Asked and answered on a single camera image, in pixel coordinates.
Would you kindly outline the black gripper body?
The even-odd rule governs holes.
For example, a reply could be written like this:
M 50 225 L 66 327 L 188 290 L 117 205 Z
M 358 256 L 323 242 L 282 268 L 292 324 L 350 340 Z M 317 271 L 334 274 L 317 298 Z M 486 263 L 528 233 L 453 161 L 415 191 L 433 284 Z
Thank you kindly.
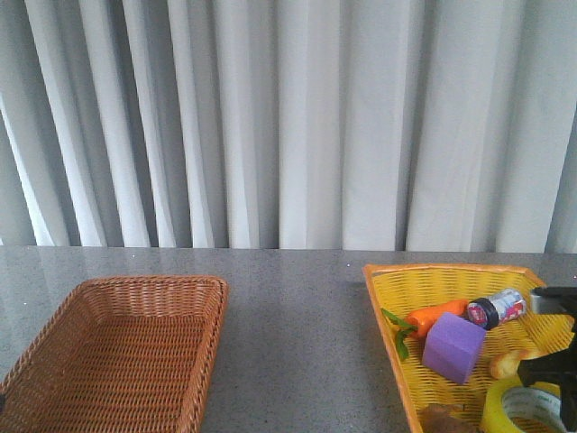
M 576 431 L 576 288 L 536 287 L 530 308 L 537 315 L 565 315 L 573 319 L 572 341 L 561 351 L 521 361 L 517 376 L 525 387 L 537 382 L 559 386 L 560 418 L 568 432 Z

